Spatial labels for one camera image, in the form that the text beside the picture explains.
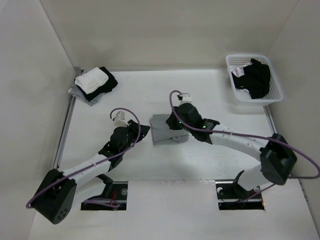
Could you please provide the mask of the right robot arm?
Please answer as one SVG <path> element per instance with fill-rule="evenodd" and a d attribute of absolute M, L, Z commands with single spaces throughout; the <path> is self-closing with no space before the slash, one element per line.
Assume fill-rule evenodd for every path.
<path fill-rule="evenodd" d="M 259 162 L 251 169 L 241 170 L 233 180 L 231 190 L 238 198 L 263 184 L 283 186 L 297 162 L 297 156 L 286 147 L 282 135 L 275 133 L 267 140 L 237 136 L 220 122 L 202 118 L 191 103 L 174 106 L 166 124 L 174 131 L 186 130 L 200 142 L 230 148 Z"/>

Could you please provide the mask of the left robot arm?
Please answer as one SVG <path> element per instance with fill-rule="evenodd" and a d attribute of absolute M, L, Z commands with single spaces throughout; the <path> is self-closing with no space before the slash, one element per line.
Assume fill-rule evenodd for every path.
<path fill-rule="evenodd" d="M 89 181 L 99 178 L 95 193 L 100 199 L 112 195 L 112 180 L 105 176 L 123 160 L 124 154 L 142 141 L 150 126 L 129 120 L 127 126 L 116 127 L 110 140 L 91 159 L 67 170 L 47 172 L 33 198 L 26 204 L 56 225 L 69 214 L 79 190 Z"/>

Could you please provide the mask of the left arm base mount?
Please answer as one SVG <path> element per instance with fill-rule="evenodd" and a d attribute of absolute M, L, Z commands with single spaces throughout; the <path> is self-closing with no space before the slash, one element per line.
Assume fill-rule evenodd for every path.
<path fill-rule="evenodd" d="M 81 211 L 125 211 L 129 183 L 113 181 L 105 174 L 100 174 L 85 185 Z"/>

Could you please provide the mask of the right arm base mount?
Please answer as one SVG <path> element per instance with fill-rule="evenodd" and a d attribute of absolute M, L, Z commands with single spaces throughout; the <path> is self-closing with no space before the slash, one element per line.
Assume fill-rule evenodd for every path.
<path fill-rule="evenodd" d="M 232 182 L 218 181 L 215 183 L 217 204 L 220 211 L 265 209 L 261 194 L 248 199 L 260 191 L 259 187 L 257 187 L 257 191 L 254 189 L 247 191 L 238 184 L 243 172 L 244 170 L 240 171 Z"/>

